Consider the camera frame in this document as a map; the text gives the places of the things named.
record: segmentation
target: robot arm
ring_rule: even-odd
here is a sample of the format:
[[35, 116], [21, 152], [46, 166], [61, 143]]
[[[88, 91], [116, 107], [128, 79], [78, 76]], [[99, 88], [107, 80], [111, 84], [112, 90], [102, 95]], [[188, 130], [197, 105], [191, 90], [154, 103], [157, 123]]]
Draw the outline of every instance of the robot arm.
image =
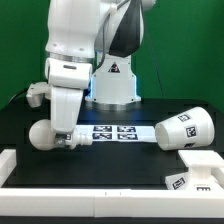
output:
[[[143, 8], [153, 3], [155, 0], [144, 0]], [[31, 85], [27, 98], [32, 107], [39, 106], [37, 95], [45, 93], [51, 100], [51, 121], [33, 125], [31, 143], [40, 150], [91, 144], [91, 136], [77, 133], [76, 123], [95, 50], [125, 57], [139, 48], [143, 36], [141, 0], [51, 0], [48, 28], [48, 84], [43, 84], [43, 91], [41, 85], [36, 84], [38, 91]]]

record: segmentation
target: green backdrop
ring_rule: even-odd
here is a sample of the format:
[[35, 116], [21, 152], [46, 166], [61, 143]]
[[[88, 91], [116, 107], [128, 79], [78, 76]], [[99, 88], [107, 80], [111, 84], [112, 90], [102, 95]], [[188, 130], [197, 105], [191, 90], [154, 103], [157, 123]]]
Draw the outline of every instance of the green backdrop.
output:
[[[44, 79], [49, 0], [0, 0], [0, 107]], [[224, 0], [157, 0], [132, 57], [138, 94], [201, 99], [224, 112]]]

